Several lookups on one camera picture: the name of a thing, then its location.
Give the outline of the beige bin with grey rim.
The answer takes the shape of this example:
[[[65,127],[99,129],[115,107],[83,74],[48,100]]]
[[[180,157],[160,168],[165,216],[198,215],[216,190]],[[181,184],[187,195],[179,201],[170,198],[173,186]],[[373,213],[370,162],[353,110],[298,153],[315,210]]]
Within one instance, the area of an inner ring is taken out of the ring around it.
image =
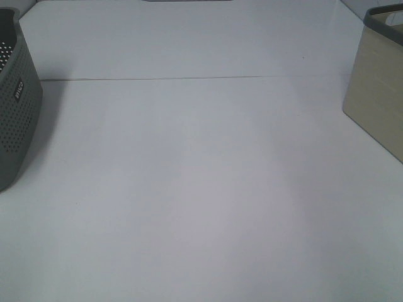
[[[343,101],[343,112],[402,160],[402,25],[387,18],[401,4],[370,8]]]

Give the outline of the grey perforated plastic basket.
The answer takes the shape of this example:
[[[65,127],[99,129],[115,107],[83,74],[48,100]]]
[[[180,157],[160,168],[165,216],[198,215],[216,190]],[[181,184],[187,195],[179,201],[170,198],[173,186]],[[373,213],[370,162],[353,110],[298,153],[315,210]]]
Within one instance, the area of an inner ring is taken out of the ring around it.
[[[30,148],[43,89],[22,32],[20,12],[1,8],[1,190],[16,179]]]

